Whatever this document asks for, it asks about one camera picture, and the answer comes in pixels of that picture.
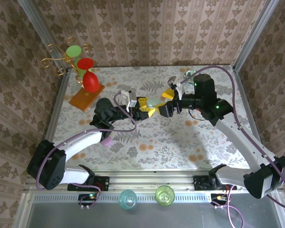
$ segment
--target damask wallpaper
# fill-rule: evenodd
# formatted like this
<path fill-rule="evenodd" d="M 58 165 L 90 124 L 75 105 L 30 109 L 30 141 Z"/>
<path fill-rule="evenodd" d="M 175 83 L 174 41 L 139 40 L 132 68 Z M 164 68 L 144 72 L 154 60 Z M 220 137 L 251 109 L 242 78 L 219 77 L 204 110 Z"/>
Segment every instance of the damask wallpaper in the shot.
<path fill-rule="evenodd" d="M 60 79 L 39 68 L 45 47 L 17 1 L 0 1 L 0 228 L 11 227 L 25 169 L 44 137 Z"/>
<path fill-rule="evenodd" d="M 285 0 L 281 0 L 240 70 L 263 144 L 285 155 Z"/>
<path fill-rule="evenodd" d="M 232 64 L 264 0 L 35 0 L 47 31 L 97 67 Z"/>

